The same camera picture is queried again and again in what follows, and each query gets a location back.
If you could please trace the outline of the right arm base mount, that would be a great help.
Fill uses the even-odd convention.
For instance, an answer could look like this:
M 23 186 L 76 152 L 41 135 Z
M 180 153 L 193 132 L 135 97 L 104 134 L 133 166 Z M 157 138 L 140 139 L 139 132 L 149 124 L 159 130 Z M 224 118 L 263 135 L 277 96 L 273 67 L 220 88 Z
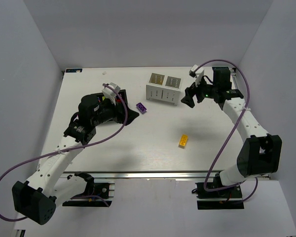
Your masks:
M 191 193 L 196 195 L 198 210 L 244 209 L 240 186 L 208 192 L 204 189 L 204 182 L 199 182 L 195 183 L 195 188 Z

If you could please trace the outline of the purple lego brick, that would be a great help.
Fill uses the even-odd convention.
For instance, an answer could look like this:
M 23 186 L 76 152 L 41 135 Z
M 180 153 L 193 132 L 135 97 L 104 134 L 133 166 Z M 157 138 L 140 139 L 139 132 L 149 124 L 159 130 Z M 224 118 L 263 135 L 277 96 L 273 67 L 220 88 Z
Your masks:
M 147 108 L 142 103 L 136 104 L 136 108 L 141 112 L 141 114 L 147 112 Z

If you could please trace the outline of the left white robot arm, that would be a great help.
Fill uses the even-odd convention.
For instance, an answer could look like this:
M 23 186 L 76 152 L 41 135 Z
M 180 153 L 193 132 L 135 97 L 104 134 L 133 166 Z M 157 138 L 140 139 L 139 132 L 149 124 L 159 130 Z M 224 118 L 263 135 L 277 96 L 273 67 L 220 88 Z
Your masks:
M 50 155 L 25 182 L 18 181 L 12 187 L 15 210 L 44 225 L 57 206 L 73 197 L 93 195 L 94 178 L 85 172 L 76 172 L 59 186 L 56 183 L 73 159 L 95 136 L 96 126 L 107 121 L 129 125 L 138 116 L 138 112 L 129 109 L 120 99 L 112 102 L 105 98 L 100 102 L 96 94 L 83 96 L 56 153 Z

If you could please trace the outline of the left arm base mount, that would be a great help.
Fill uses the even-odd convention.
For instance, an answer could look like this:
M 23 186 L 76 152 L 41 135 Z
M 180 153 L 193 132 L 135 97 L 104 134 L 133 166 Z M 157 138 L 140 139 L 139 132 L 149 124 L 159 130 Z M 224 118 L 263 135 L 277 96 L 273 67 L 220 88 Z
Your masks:
M 96 182 L 94 177 L 85 172 L 76 172 L 74 177 L 86 181 L 85 191 L 64 202 L 65 207 L 110 207 L 114 197 L 115 183 Z

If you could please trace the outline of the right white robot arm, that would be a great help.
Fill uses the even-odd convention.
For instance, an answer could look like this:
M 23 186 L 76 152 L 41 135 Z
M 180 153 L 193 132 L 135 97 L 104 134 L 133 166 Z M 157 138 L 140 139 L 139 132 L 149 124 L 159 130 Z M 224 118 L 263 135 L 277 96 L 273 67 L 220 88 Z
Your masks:
M 207 192 L 230 189 L 248 178 L 275 173 L 279 167 L 282 140 L 271 135 L 256 120 L 239 89 L 233 89 L 228 67 L 213 67 L 213 79 L 206 82 L 204 69 L 194 65 L 189 75 L 195 82 L 185 89 L 182 103 L 190 108 L 205 98 L 213 99 L 230 118 L 243 141 L 236 164 L 218 172 Z

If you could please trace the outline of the yellow lego brick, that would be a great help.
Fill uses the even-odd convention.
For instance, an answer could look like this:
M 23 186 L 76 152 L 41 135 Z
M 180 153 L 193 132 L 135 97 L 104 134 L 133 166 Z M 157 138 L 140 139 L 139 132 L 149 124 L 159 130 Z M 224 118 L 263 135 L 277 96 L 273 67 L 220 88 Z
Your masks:
M 186 134 L 183 134 L 180 138 L 180 141 L 179 141 L 179 147 L 180 148 L 185 148 L 186 147 L 186 144 L 187 144 L 187 141 L 188 141 L 188 136 Z

